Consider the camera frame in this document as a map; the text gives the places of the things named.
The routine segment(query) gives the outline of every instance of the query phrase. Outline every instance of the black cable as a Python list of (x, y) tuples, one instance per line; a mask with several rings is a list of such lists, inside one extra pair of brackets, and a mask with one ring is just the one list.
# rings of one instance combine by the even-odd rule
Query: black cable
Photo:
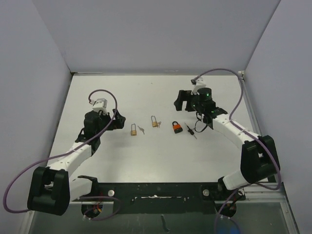
[(206, 125), (201, 131), (197, 131), (197, 130), (196, 130), (196, 125), (197, 125), (198, 122), (200, 122), (200, 120), (197, 120), (197, 121), (196, 121), (195, 127), (194, 127), (194, 131), (197, 132), (197, 133), (202, 133), (203, 131), (206, 130), (206, 128), (208, 127), (208, 125)]

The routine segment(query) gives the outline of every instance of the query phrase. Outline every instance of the gray wall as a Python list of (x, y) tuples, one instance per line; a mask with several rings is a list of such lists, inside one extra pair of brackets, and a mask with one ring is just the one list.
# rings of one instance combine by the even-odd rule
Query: gray wall
[(72, 72), (186, 74), (245, 69), (280, 0), (33, 2)]
[(282, 0), (246, 71), (260, 127), (275, 139), (302, 234), (312, 232), (311, 12), (311, 0)]
[[(48, 157), (71, 75), (31, 0), (0, 1), (0, 194), (34, 161)], [(25, 209), (27, 173), (8, 203)], [(0, 205), (0, 233), (14, 234), (23, 214)]]

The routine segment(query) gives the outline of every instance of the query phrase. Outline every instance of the silver key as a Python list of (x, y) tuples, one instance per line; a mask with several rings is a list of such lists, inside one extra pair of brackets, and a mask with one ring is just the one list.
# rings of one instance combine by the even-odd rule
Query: silver key
[(142, 131), (143, 132), (143, 134), (145, 135), (145, 133), (144, 133), (144, 129), (143, 128), (141, 128), (140, 126), (137, 126), (139, 129), (140, 129), (140, 131)]

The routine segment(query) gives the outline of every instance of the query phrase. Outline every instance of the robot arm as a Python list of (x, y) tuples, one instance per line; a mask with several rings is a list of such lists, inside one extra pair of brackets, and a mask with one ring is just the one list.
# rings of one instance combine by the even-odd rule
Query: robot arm
[(212, 99), (212, 91), (203, 85), (202, 78), (192, 81), (195, 85), (193, 91), (180, 90), (177, 100), (174, 102), (177, 111), (182, 110), (182, 103), (186, 104), (186, 111), (196, 111), (197, 119), (207, 124), (226, 138), (228, 138), (237, 148), (241, 149), (240, 169), (218, 180), (221, 190), (234, 190), (242, 186), (253, 184), (276, 174), (275, 167), (270, 157), (263, 148), (253, 138), (244, 133), (259, 139), (271, 152), (278, 167), (279, 162), (273, 139), (270, 136), (259, 136), (248, 131), (239, 123), (234, 122), (241, 129), (238, 129), (230, 122), (228, 113), (216, 106)]
[[(34, 170), (27, 201), (30, 210), (62, 215), (70, 201), (94, 193), (97, 189), (98, 181), (94, 177), (81, 175), (69, 181), (70, 176), (81, 163), (96, 152), (100, 145), (100, 136), (88, 144), (84, 143), (99, 134), (111, 121), (106, 111), (107, 100), (101, 98), (92, 101), (91, 104), (93, 110), (85, 115), (84, 128), (69, 150), (72, 153), (59, 158), (47, 167), (37, 167)], [(117, 110), (113, 111), (116, 111), (116, 115), (112, 124), (108, 126), (108, 131), (122, 129), (126, 120)]]

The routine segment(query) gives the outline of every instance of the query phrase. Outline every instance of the padlock body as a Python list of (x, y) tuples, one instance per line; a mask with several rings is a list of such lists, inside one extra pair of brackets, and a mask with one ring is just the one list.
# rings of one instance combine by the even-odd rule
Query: padlock body
[(154, 127), (158, 127), (158, 123), (155, 121), (155, 122), (152, 122), (152, 126), (153, 126), (153, 128)]
[(181, 127), (180, 124), (174, 124), (174, 125), (172, 125), (172, 127), (173, 127), (175, 133), (180, 133), (183, 131), (183, 128)]

